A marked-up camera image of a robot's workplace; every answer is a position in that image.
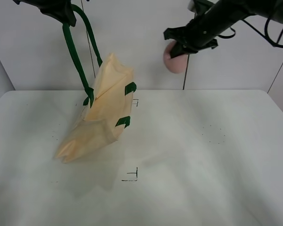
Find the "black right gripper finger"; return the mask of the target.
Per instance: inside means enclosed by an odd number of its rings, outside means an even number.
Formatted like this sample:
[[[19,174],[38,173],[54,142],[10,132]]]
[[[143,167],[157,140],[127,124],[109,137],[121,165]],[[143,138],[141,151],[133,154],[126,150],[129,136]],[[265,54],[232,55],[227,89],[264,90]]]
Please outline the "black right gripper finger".
[[[176,43],[170,50],[171,58],[175,58],[186,54],[187,53],[185,51],[185,46],[180,43]]]

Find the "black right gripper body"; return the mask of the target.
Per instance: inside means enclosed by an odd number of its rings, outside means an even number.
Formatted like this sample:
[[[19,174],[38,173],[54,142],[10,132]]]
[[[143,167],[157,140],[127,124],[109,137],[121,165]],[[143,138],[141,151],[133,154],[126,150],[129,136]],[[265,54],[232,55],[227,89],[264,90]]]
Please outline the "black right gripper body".
[[[236,4],[191,4],[190,10],[195,15],[186,26],[164,31],[164,39],[184,45],[187,54],[216,48],[217,37],[233,38],[236,30],[232,25],[242,20],[242,9]]]

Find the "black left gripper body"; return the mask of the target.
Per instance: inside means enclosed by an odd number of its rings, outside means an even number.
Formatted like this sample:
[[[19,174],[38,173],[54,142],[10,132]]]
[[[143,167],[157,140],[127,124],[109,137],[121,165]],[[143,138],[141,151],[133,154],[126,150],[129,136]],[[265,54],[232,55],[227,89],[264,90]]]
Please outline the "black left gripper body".
[[[13,0],[17,5],[21,2],[37,7],[44,15],[50,16],[62,24],[75,26],[76,17],[72,10],[71,0]]]

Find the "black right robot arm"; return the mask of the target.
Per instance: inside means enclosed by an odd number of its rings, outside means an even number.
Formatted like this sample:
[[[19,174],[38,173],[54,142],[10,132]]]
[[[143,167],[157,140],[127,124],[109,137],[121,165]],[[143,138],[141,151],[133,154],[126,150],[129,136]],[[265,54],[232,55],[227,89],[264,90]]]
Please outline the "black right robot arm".
[[[175,45],[170,50],[171,58],[196,54],[207,48],[215,49],[218,46],[217,37],[232,38],[231,35],[223,36],[222,32],[249,16],[266,18],[261,36],[273,47],[283,48],[268,34],[270,21],[283,24],[283,0],[219,0],[217,3],[192,0],[189,8],[195,17],[186,26],[164,31],[165,40],[175,40]]]

